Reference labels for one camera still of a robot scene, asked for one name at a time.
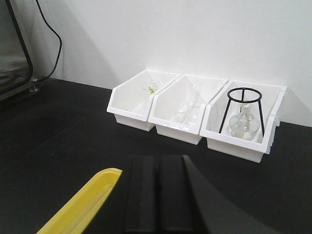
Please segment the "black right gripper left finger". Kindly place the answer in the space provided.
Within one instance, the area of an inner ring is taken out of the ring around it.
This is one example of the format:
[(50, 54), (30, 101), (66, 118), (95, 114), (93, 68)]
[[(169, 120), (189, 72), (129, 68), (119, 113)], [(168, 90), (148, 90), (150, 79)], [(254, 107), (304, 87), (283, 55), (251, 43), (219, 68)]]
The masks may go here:
[(155, 234), (156, 173), (150, 156), (134, 157), (127, 194), (125, 234)]

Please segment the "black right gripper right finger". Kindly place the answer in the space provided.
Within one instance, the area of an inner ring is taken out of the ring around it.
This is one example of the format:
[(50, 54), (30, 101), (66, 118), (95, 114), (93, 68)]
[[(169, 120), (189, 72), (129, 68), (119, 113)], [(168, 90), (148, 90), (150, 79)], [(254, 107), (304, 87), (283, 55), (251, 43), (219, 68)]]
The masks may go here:
[(160, 233), (199, 234), (183, 156), (161, 157), (158, 184)]

